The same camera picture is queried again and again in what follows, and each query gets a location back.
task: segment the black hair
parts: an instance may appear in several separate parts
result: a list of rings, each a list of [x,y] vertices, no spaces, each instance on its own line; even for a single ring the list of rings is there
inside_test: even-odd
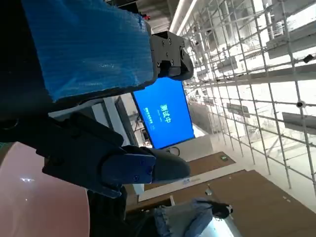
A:
[[[229,209],[229,205],[225,203],[220,203],[216,201],[197,201],[197,203],[206,203],[210,204],[212,208],[212,213],[215,218],[226,219],[230,214],[232,214],[233,209]]]

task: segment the monitor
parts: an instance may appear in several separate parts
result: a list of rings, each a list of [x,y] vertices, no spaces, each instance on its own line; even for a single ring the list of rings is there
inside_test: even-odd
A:
[[[159,78],[133,97],[154,148],[161,149],[194,138],[181,81]]]

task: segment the white scaffolding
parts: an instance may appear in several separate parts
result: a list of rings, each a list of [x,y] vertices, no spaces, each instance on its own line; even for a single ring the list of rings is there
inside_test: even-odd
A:
[[[184,83],[190,103],[205,105],[225,145],[242,155],[249,149],[253,164],[254,152],[262,154],[269,174],[270,162],[283,165],[290,189],[289,171],[300,174],[313,183],[316,195],[316,134],[310,132],[310,120],[307,125],[307,116],[316,116],[308,90],[316,88],[316,30],[310,28],[316,25],[316,1],[194,2],[180,33],[195,66],[194,78]],[[199,90],[206,91],[204,96]],[[289,111],[299,115],[298,130],[288,128],[282,117]],[[289,165],[295,159],[308,163],[308,171]]]

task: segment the fluorescent light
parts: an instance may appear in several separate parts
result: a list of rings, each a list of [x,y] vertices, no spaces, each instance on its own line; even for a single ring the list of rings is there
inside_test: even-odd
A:
[[[179,27],[179,29],[177,31],[177,35],[179,35],[180,32],[182,31],[182,29],[183,29],[184,25],[186,24],[186,22],[187,22],[187,20],[188,20],[188,18],[190,16],[195,4],[196,4],[196,2],[197,2],[197,0],[193,0],[192,1],[191,5],[189,7],[189,10],[188,10],[187,14],[185,15],[185,17],[184,17],[184,19],[183,19],[183,21],[182,21],[182,23],[181,23],[181,25],[180,25],[180,27]]]
[[[170,29],[169,29],[170,32],[173,32],[173,30],[174,30],[174,27],[175,27],[175,25],[176,25],[176,22],[178,21],[180,12],[181,12],[181,10],[182,10],[184,1],[185,1],[185,0],[180,0],[179,3],[178,3],[177,9],[176,9],[176,13],[174,14],[174,17],[173,17],[173,19],[172,19],[172,23],[171,23],[171,26],[170,26]]]
[[[293,31],[316,20],[316,3],[287,18],[289,31]]]

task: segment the blue protective cover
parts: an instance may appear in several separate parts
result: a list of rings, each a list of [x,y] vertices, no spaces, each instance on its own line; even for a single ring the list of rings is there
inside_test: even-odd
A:
[[[101,0],[22,4],[53,101],[153,79],[149,34],[140,15]]]
[[[102,181],[108,184],[150,184],[155,164],[156,157],[150,155],[112,155],[102,165]]]

